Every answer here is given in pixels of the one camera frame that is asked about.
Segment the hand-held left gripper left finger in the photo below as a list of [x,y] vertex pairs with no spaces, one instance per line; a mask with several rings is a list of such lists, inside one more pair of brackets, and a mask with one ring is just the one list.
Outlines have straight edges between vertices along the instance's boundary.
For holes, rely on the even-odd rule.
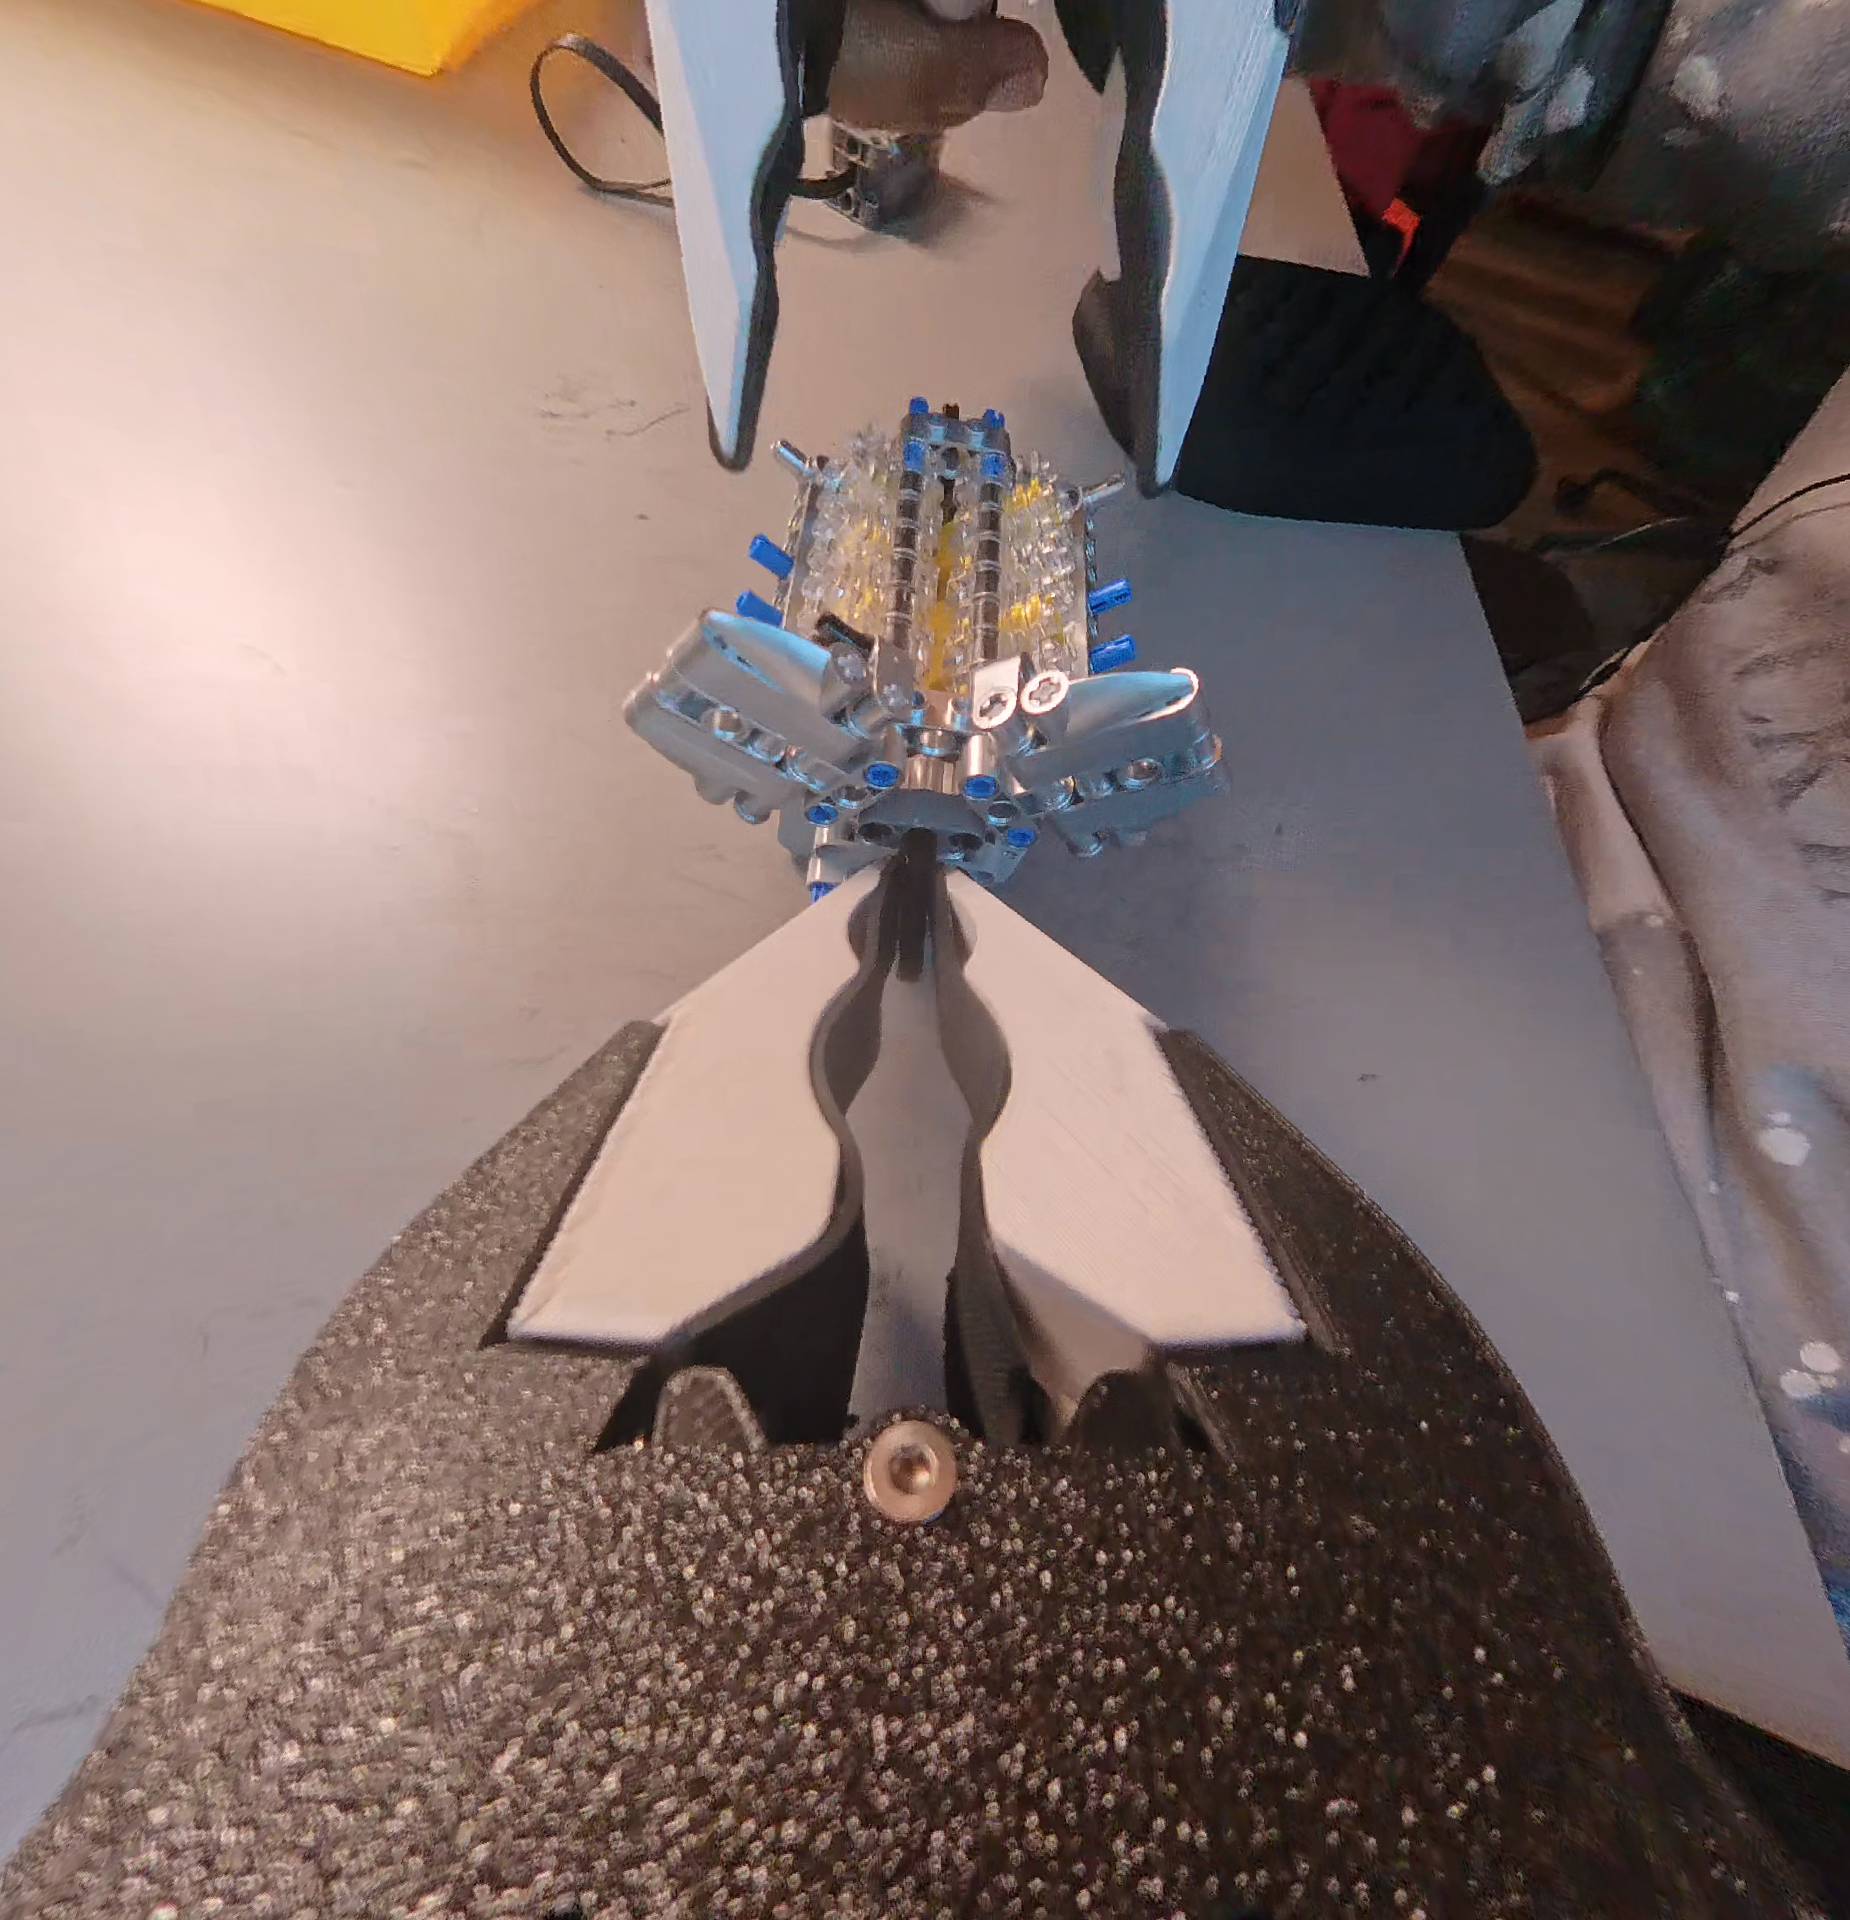
[[877,915],[872,885],[841,885],[662,1011],[509,1341],[722,1366],[754,1404],[850,1401],[859,1162],[817,1044]]

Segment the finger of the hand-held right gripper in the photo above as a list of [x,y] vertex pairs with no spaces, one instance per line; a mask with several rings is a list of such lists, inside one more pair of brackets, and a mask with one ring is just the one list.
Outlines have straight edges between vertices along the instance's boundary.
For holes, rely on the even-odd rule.
[[721,467],[744,468],[779,313],[774,246],[843,5],[649,1],[647,24],[707,433]]
[[1070,55],[1122,83],[1110,173],[1117,275],[1073,310],[1085,382],[1154,498],[1200,398],[1299,1],[1073,1]]

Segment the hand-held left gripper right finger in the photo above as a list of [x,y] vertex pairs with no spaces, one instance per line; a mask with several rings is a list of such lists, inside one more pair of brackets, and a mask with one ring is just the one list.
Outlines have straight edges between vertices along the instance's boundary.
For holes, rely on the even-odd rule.
[[994,893],[948,900],[966,1220],[1057,1415],[1106,1373],[1304,1341],[1152,1012]]

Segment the toy brick engine model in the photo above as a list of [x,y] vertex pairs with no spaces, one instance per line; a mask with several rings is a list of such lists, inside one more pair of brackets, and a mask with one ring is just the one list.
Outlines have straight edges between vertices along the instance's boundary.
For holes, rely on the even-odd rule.
[[1137,848],[1228,788],[1198,674],[1118,630],[1097,515],[1122,473],[1073,481],[1000,411],[920,397],[838,458],[774,456],[794,512],[750,539],[766,588],[704,609],[623,718],[704,804],[774,826],[813,899],[912,834],[1000,886],[1041,838]]

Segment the grey desk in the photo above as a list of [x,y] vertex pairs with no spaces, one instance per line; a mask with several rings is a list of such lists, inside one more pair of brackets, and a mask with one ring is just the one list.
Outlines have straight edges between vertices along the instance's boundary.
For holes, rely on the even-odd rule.
[[[621,721],[789,484],[707,448],[670,217],[526,71],[0,5],[0,1860],[343,1293],[799,911]],[[1114,502],[1231,795],[1009,903],[1190,1025],[1511,1358],[1688,1690],[1850,1669],[1450,534]]]

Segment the grey toy motor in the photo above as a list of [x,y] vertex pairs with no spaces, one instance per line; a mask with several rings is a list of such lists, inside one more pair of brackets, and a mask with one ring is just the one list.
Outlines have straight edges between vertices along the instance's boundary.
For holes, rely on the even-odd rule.
[[855,226],[891,233],[931,208],[942,177],[945,131],[865,129],[828,120],[826,203]]

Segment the black wrist pad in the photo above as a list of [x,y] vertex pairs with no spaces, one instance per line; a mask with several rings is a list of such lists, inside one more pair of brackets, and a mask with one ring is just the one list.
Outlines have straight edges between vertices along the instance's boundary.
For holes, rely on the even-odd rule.
[[1175,492],[1237,515],[1475,532],[1534,481],[1470,339],[1387,279],[1240,257]]

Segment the large yellow plastic bin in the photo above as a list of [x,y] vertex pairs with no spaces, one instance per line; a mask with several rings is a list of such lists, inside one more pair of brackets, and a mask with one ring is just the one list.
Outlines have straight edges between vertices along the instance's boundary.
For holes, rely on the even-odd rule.
[[465,65],[545,1],[194,1],[191,7],[431,79]]

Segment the person's grey printed clothing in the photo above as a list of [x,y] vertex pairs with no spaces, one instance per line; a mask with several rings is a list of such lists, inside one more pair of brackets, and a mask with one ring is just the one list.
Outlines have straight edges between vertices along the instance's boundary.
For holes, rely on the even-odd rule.
[[1850,367],[1529,737],[1850,1664]]

